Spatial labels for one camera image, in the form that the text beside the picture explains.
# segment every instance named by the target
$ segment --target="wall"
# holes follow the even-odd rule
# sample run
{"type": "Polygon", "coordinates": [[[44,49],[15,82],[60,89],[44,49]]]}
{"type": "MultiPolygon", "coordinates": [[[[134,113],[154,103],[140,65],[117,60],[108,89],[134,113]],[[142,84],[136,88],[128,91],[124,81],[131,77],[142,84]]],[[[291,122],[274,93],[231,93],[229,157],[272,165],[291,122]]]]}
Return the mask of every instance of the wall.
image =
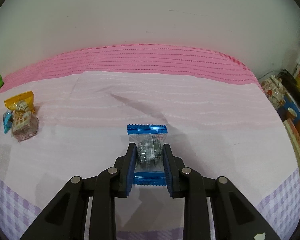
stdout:
{"type": "Polygon", "coordinates": [[[0,8],[4,76],[61,52],[122,43],[218,50],[257,77],[300,61],[293,0],[6,0],[0,8]]]}

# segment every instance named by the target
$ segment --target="silver rivet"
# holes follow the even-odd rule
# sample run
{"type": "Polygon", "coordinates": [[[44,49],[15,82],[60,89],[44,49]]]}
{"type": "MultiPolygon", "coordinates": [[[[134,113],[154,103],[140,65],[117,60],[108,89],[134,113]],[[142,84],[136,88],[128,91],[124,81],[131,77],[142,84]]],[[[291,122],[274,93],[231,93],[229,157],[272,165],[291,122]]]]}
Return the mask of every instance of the silver rivet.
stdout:
{"type": "Polygon", "coordinates": [[[228,179],[226,177],[220,177],[219,182],[222,184],[226,184],[228,182],[228,179]]]}
{"type": "Polygon", "coordinates": [[[78,183],[78,182],[80,182],[80,177],[78,177],[78,176],[74,176],[74,177],[72,177],[71,178],[71,182],[73,183],[73,184],[76,184],[76,183],[78,183]]]}
{"type": "Polygon", "coordinates": [[[115,174],[117,171],[118,171],[118,170],[117,170],[116,167],[111,167],[111,168],[108,169],[108,172],[109,172],[110,174],[115,174]]]}
{"type": "Polygon", "coordinates": [[[188,167],[184,167],[184,168],[182,168],[181,171],[182,171],[184,174],[189,174],[189,173],[191,172],[191,169],[188,168],[188,167]]]}

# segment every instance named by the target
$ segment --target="tablecloth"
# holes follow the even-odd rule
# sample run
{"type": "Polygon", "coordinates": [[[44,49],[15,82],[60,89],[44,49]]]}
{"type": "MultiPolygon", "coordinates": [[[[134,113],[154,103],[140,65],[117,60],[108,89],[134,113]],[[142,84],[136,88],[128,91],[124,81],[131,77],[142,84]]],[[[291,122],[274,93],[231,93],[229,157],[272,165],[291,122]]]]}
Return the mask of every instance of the tablecloth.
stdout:
{"type": "MultiPolygon", "coordinates": [[[[228,177],[289,239],[300,216],[294,151],[276,111],[239,60],[198,48],[131,44],[57,55],[4,78],[3,101],[32,90],[38,134],[18,143],[0,126],[0,227],[19,239],[75,175],[124,155],[127,124],[166,124],[175,156],[228,177]]],[[[182,239],[183,201],[134,186],[116,199],[118,239],[182,239]]]]}

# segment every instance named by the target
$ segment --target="gingham fabric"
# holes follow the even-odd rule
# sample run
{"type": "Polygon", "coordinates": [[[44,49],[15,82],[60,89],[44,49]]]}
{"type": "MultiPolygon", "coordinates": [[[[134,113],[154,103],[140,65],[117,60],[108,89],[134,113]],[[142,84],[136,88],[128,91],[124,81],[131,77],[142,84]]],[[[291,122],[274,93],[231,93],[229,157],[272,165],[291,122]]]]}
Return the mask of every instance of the gingham fabric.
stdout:
{"type": "MultiPolygon", "coordinates": [[[[282,240],[288,240],[300,218],[300,177],[295,170],[256,209],[282,240]]],[[[18,240],[41,210],[0,180],[0,228],[10,240],[18,240]]],[[[150,232],[117,232],[118,240],[181,240],[182,228],[150,232]]]]}

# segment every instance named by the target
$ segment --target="yellow packaging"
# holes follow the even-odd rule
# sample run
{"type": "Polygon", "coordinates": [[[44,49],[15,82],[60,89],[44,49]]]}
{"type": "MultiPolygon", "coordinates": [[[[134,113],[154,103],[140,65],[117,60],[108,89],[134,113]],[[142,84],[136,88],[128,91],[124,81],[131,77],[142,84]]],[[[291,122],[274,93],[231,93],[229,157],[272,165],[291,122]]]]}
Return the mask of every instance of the yellow packaging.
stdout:
{"type": "Polygon", "coordinates": [[[16,112],[31,111],[34,113],[33,107],[34,95],[32,91],[24,92],[4,101],[5,106],[16,112]]]}

